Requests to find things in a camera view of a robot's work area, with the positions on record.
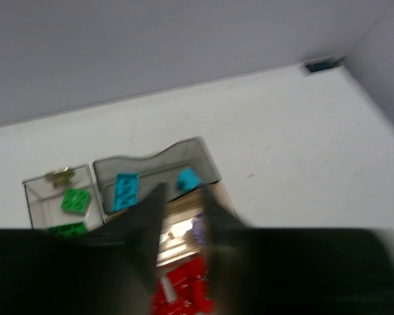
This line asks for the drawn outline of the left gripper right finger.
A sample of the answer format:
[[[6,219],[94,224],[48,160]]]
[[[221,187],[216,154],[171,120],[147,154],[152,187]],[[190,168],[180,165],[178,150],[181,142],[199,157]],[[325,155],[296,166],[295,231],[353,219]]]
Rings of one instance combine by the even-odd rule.
[[[216,313],[394,314],[394,262],[380,231],[250,226],[201,194]]]

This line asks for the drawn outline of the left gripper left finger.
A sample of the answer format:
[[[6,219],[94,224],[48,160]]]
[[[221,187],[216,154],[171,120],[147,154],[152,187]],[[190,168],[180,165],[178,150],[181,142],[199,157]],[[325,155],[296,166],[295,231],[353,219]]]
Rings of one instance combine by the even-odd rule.
[[[0,314],[149,314],[165,194],[77,238],[0,229]]]

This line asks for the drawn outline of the green lego brick carried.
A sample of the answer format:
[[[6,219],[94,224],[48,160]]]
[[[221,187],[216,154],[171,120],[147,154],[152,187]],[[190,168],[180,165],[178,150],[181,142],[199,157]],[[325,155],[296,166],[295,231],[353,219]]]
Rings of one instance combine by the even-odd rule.
[[[47,233],[57,238],[77,238],[87,233],[86,226],[83,222],[75,222],[71,224],[63,224],[53,226],[47,229]]]

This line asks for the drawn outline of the red 2x4 lego brick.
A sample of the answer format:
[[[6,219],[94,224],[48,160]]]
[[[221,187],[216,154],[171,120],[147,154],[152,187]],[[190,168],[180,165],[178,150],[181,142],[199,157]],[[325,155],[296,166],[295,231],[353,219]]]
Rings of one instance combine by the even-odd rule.
[[[209,297],[206,262],[201,255],[185,260],[173,269],[164,269],[156,280],[151,314],[214,314]]]

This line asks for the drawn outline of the lilac lego brick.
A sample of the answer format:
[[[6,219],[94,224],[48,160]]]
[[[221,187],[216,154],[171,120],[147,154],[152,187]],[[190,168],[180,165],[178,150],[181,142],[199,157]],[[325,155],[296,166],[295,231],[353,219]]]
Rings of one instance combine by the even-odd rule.
[[[204,223],[204,215],[203,213],[199,213],[191,221],[192,223],[192,228],[191,228],[191,234],[192,237],[194,238],[194,241],[200,245],[203,246],[205,243],[205,223]]]

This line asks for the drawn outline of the green upside-down 2x2 lego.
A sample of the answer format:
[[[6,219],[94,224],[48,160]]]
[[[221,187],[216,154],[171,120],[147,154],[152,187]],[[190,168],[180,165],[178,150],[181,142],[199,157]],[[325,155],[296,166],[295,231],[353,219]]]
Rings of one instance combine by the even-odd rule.
[[[75,215],[84,215],[87,212],[91,194],[83,189],[68,188],[64,194],[60,208]]]

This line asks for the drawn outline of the teal 2x4 lego brick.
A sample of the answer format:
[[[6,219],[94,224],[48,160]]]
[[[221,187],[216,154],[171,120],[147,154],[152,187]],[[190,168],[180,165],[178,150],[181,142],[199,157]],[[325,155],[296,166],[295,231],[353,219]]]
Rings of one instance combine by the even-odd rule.
[[[114,185],[112,211],[120,211],[137,204],[139,190],[138,173],[118,173]]]

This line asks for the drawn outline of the light blue small lego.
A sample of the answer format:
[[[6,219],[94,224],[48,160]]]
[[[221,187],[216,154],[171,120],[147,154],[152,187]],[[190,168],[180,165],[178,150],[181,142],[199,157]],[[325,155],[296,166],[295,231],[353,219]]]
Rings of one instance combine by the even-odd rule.
[[[183,192],[189,192],[197,188],[201,183],[200,177],[195,173],[193,168],[188,167],[179,173],[176,187]]]

